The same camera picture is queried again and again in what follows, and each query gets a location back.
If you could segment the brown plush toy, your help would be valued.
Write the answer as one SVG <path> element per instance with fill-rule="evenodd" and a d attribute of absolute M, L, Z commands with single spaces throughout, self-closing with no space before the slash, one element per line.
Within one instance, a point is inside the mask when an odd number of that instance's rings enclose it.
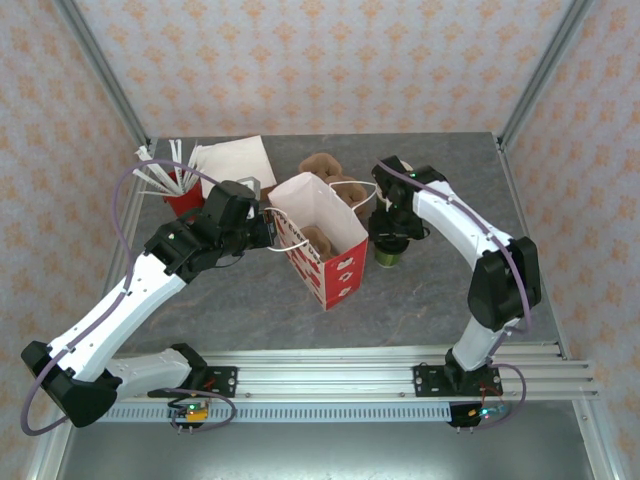
<path fill-rule="evenodd" d="M 328 153 L 315 153 L 298 166 L 299 173 L 311 173 L 319 177 L 345 202 L 348 206 L 352 200 L 369 197 L 365 186 L 357 183 L 356 179 L 343 172 L 342 165 Z"/>

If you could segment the small control board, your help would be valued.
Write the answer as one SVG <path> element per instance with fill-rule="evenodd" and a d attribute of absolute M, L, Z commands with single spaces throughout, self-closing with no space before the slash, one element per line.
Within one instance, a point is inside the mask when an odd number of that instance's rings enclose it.
<path fill-rule="evenodd" d="M 175 399 L 167 407 L 169 420 L 178 429 L 198 429 L 209 417 L 209 403 L 205 400 Z"/>
<path fill-rule="evenodd" d="M 451 420 L 448 424 L 457 430 L 475 429 L 483 421 L 501 416 L 507 411 L 502 403 L 484 405 L 481 402 L 454 402 L 449 408 Z"/>

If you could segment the red and white paper bag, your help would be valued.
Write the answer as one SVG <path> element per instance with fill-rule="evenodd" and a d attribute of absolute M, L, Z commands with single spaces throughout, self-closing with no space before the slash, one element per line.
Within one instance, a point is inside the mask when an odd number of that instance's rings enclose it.
<path fill-rule="evenodd" d="M 358 290 L 369 235 L 356 208 L 309 172 L 280 184 L 268 198 L 280 248 L 322 308 Z"/>

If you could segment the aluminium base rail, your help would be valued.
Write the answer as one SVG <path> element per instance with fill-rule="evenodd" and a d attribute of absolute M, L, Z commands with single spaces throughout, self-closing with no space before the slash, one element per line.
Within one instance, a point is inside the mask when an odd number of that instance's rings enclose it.
<path fill-rule="evenodd" d="M 417 397 L 414 366 L 443 365 L 444 346 L 404 346 L 200 353 L 208 366 L 238 368 L 234 399 L 248 402 L 382 402 L 475 400 Z M 600 386 L 585 360 L 564 360 L 558 345 L 508 344 L 491 365 L 498 369 L 504 400 L 598 398 Z"/>

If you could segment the red container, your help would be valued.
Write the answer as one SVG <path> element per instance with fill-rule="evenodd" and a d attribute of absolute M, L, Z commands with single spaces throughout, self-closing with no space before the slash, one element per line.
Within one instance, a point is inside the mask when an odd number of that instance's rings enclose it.
<path fill-rule="evenodd" d="M 182 196 L 163 196 L 163 202 L 168 204 L 177 216 L 181 216 L 195 208 L 203 207 L 205 199 L 202 194 L 201 181 L 197 180 L 194 186 Z"/>

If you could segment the white paper napkin stack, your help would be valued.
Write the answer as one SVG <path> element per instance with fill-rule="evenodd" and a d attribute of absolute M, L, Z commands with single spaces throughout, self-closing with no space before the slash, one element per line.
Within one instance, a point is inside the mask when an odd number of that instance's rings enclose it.
<path fill-rule="evenodd" d="M 277 185 L 261 136 L 200 145 L 197 169 L 218 182 L 252 176 L 261 188 Z"/>

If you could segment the aluminium frame post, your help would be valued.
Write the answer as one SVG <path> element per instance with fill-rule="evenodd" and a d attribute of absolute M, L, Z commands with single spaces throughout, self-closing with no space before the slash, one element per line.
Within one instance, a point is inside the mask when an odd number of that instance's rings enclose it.
<path fill-rule="evenodd" d="M 126 130 L 137 145 L 148 145 L 150 137 L 134 111 L 126 93 L 116 77 L 109 61 L 92 32 L 76 0 L 52 0 L 67 23 L 86 60 L 101 82 Z"/>
<path fill-rule="evenodd" d="M 26 480 L 57 479 L 72 429 L 65 423 L 39 438 Z"/>
<path fill-rule="evenodd" d="M 594 480 L 626 480 L 613 427 L 601 400 L 572 402 Z"/>
<path fill-rule="evenodd" d="M 506 152 L 515 142 L 519 131 L 533 111 L 538 98 L 569 48 L 593 3 L 594 0 L 571 0 L 504 128 L 496 137 L 497 145 L 502 152 Z"/>

